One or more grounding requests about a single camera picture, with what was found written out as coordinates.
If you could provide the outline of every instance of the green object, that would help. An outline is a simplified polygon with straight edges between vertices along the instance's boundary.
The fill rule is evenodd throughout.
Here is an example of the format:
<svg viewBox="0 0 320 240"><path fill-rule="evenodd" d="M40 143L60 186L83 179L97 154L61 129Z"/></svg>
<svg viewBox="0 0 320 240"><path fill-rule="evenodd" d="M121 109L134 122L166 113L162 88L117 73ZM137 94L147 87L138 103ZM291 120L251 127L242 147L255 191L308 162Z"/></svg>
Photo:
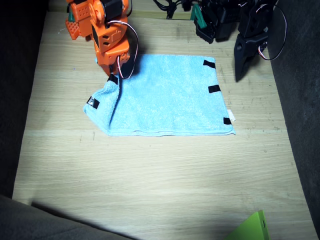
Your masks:
<svg viewBox="0 0 320 240"><path fill-rule="evenodd" d="M72 13L71 7L70 7L70 11L69 11L68 21L69 21L70 23L74 23L74 22L76 21L76 20L75 20L75 16L74 16L74 14Z"/></svg>
<svg viewBox="0 0 320 240"><path fill-rule="evenodd" d="M196 18L196 22L198 23L198 25L201 29L204 29L207 26L207 24L204 20L204 17L202 16L199 4L195 4L192 7L190 20L195 20L195 18Z"/></svg>
<svg viewBox="0 0 320 240"><path fill-rule="evenodd" d="M224 240L269 240L267 221L263 210L252 214Z"/></svg>

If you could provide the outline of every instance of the blue towel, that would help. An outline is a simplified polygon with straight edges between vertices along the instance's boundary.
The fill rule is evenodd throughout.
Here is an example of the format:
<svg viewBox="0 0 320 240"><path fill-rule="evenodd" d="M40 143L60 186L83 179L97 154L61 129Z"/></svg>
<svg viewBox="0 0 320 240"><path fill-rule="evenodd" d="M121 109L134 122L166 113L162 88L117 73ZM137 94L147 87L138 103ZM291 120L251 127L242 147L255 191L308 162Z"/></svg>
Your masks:
<svg viewBox="0 0 320 240"><path fill-rule="evenodd" d="M83 110L110 136L235 134L214 63L204 56L142 55L137 74L107 81Z"/></svg>

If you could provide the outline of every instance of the white tag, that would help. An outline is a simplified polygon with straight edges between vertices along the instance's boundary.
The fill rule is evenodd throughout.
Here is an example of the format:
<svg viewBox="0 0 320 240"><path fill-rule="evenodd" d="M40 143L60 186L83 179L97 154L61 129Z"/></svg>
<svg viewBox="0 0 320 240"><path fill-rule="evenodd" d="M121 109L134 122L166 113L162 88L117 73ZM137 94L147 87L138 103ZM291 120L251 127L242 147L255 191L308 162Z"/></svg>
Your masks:
<svg viewBox="0 0 320 240"><path fill-rule="evenodd" d="M234 114L232 113L232 111L230 109L227 110L228 114L229 114L229 118L232 122L234 122L236 120Z"/></svg>

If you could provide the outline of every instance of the cable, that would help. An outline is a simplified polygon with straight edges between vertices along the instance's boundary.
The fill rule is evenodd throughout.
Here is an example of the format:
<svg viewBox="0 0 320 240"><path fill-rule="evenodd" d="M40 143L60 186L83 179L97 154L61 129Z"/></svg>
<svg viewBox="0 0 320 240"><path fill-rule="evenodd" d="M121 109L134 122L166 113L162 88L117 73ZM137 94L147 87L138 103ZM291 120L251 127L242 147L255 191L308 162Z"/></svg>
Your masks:
<svg viewBox="0 0 320 240"><path fill-rule="evenodd" d="M177 6L179 4L182 4L181 0L177 0L176 2L173 2L172 0L166 0L169 3L168 6L161 4L157 0L153 0L153 1L158 6L159 9L161 9L162 11L165 11L167 13L166 19L172 19L172 16L174 15L174 13L176 11Z"/></svg>
<svg viewBox="0 0 320 240"><path fill-rule="evenodd" d="M136 64L136 58L137 58L137 55L138 55L138 47L139 47L139 38L138 38L138 34L136 32L136 30L127 22L124 22L124 21L118 21L118 20L112 20L112 21L109 21L107 24L122 24L122 25L126 25L127 27L129 27L135 34L135 37L136 37L136 50L135 50L135 55L134 55L134 60L133 60L133 66L132 66L132 70L131 70L131 73L128 77L124 77L122 72L121 72L121 67L120 67L120 63L119 63L119 59L120 59L120 56L118 56L116 58L116 66L118 68L118 71L119 71L119 75L121 76L122 79L129 79L132 75L132 73L134 72L134 69L135 69L135 64Z"/></svg>
<svg viewBox="0 0 320 240"><path fill-rule="evenodd" d="M129 17L130 15L131 15L131 13L132 13L132 0L131 0L131 9L130 9L130 12L126 15L127 17Z"/></svg>
<svg viewBox="0 0 320 240"><path fill-rule="evenodd" d="M266 6L266 5L272 5L272 6L276 7L276 8L278 8L278 9L281 11L281 13L282 13L283 19L284 19L284 22L285 22L285 32L284 32L283 44L282 44L282 47L281 47L280 51L278 52L278 54L277 54L275 57L272 57L272 58L269 58L269 59L266 58L266 56L262 53L262 51L261 51L261 49L260 49L260 46L261 46L261 45L258 47L258 53L259 53L259 55L260 55L264 60L272 61L272 60L275 60L277 57L279 57L279 55L281 54L282 50L283 50L284 47L285 47L285 43L286 43L286 39L287 39L287 33L288 33L288 21L287 21L287 18L286 18L286 15L285 15L284 11L283 11L278 5L271 4L271 3L262 4L262 5L255 11L255 13L257 14L258 11L259 11L260 9L262 9L262 8L263 8L264 6Z"/></svg>

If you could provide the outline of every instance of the wooden surface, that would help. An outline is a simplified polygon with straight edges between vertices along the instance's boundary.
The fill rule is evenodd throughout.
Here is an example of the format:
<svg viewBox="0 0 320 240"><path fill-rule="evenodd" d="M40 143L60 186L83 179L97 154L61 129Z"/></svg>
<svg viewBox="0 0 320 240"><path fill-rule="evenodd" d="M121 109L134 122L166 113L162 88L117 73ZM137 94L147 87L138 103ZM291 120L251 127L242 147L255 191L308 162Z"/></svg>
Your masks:
<svg viewBox="0 0 320 240"><path fill-rule="evenodd" d="M236 32L208 44L191 21L132 17L143 53L216 58L236 135L109 137L82 110L107 77L66 16L46 16L15 200L141 240L222 240L261 209L272 239L317 239L270 62L236 83Z"/></svg>
<svg viewBox="0 0 320 240"><path fill-rule="evenodd" d="M158 2L165 6L169 5L165 0L158 0ZM65 13L67 11L67 5L66 0L49 0L48 10L50 12ZM131 17L152 19L165 19L167 17L167 12L160 10L153 0L132 0L132 6ZM176 7L172 19L189 20L190 16L191 11L185 12L182 5L179 4Z"/></svg>

